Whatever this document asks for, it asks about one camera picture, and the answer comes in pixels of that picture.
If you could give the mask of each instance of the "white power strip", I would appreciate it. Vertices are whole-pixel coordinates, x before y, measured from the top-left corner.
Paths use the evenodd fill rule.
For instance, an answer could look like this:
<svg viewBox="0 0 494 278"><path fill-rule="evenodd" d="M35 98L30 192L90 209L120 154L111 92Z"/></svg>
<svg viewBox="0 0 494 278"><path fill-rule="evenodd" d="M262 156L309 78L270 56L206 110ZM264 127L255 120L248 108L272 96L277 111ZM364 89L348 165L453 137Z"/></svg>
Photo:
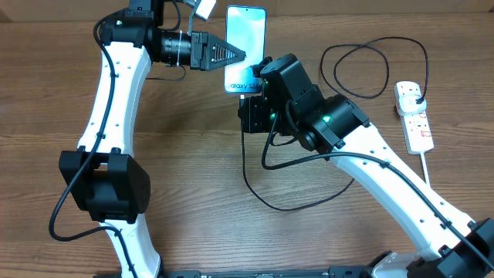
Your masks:
<svg viewBox="0 0 494 278"><path fill-rule="evenodd" d="M398 82L394 87L394 96L396 98L397 109L399 109L398 104L404 98L421 96L420 86L411 81ZM431 127L429 126L427 114L424 110L420 110L420 108L409 115L400 116L401 127L403 128L404 141L407 145L408 153L421 155L425 183L430 186L424 153L434 148L434 142L432 141Z"/></svg>

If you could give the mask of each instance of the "phone screen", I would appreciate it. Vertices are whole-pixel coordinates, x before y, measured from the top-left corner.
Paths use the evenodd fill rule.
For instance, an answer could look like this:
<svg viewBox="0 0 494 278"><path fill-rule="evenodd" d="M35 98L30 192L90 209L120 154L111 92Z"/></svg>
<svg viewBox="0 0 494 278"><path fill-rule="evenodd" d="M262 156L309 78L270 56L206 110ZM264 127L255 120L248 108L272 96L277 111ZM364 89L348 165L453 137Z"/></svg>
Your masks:
<svg viewBox="0 0 494 278"><path fill-rule="evenodd" d="M250 66L264 59L266 10L229 6L226 10L226 42L245 51L245 60L225 67L227 93L260 93L262 81Z"/></svg>

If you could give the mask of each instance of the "wooden table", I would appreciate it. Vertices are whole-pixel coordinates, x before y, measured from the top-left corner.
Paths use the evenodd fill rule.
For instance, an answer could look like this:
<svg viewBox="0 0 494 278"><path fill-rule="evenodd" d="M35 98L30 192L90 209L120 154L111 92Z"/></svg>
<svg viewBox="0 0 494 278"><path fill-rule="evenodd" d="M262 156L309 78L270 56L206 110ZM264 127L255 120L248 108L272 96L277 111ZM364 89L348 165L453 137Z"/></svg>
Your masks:
<svg viewBox="0 0 494 278"><path fill-rule="evenodd" d="M266 54L295 53L326 97L318 74L322 51L381 36L422 42L430 56L428 115L435 149L427 154L434 190L474 219L494 216L494 14L339 15L269 19ZM51 239L48 220L65 188L61 150L75 150L93 107L100 52L93 22L0 25L0 276L90 277L120 269L107 235L75 242ZM223 19L196 22L221 36ZM393 85L423 85L425 63L412 43L375 44L391 64L390 86L375 100L352 97L389 145L417 173L394 108ZM324 68L343 49L328 53ZM384 63L364 50L340 67L343 84L376 93ZM179 76L154 65L151 76ZM135 154L152 180L146 212L153 244L168 270L289 270L364 264L392 249L412 251L398 224L359 184L330 203L301 212L265 207L242 180L238 100L222 91L223 71L188 72L184 82L147 81L135 128ZM265 134L247 135L250 182L268 202L306 204L350 180L329 163L264 171ZM308 155L298 144L269 160ZM61 235L96 226L69 197L59 215Z"/></svg>

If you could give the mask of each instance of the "smartphone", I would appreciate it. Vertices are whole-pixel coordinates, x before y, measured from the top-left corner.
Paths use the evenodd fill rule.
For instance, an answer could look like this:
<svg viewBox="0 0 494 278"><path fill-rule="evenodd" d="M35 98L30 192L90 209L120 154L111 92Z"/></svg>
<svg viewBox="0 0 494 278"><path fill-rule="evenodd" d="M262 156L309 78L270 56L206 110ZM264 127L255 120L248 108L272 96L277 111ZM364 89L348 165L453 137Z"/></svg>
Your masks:
<svg viewBox="0 0 494 278"><path fill-rule="evenodd" d="M261 93L262 81L254 78L250 66L264 59L266 10L231 5L226 9L226 42L245 51L240 63L225 67L225 92Z"/></svg>

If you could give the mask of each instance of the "white cable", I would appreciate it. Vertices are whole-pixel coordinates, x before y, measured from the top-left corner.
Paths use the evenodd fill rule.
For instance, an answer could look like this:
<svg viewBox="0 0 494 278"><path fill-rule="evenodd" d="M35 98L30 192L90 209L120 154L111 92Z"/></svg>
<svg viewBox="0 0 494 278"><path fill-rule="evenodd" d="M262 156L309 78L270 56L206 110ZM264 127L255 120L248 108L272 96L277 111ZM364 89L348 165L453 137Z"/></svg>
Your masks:
<svg viewBox="0 0 494 278"><path fill-rule="evenodd" d="M427 171L427 164L425 163L424 152L420 153L420 160L422 161L422 168L424 169L425 183L427 184L428 187L431 187L431 182L429 181L429 172Z"/></svg>

